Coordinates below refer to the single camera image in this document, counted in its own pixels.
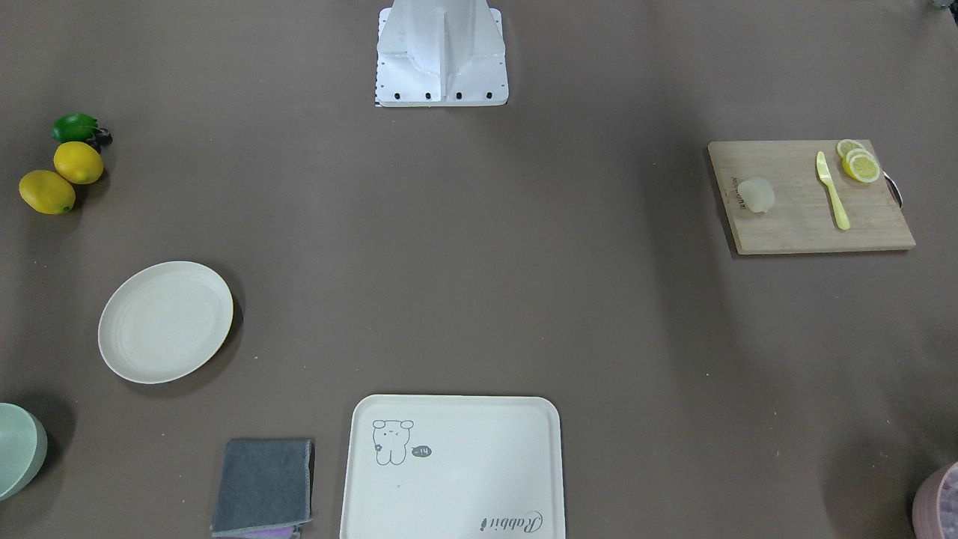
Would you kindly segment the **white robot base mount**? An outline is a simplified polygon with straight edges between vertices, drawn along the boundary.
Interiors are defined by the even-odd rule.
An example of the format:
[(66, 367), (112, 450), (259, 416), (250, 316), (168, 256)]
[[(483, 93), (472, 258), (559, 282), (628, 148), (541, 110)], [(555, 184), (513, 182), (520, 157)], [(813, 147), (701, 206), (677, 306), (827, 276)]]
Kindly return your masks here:
[(374, 105), (503, 106), (500, 10), (486, 1), (394, 1), (379, 12)]

